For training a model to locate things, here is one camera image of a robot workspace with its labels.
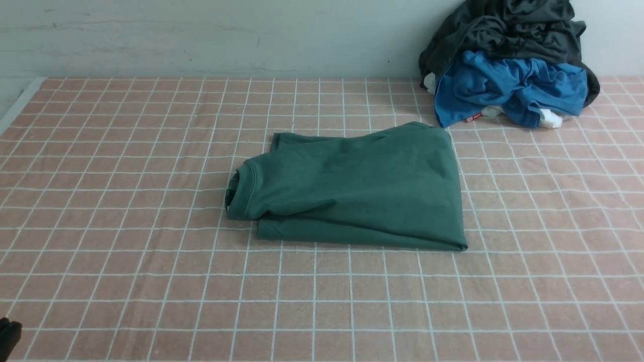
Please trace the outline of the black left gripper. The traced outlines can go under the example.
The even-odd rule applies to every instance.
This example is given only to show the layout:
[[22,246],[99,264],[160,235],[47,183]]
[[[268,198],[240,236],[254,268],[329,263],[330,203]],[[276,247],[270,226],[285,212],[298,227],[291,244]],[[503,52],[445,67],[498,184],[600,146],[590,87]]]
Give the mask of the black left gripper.
[[0,325],[0,360],[5,362],[21,339],[22,324],[9,318],[2,318]]

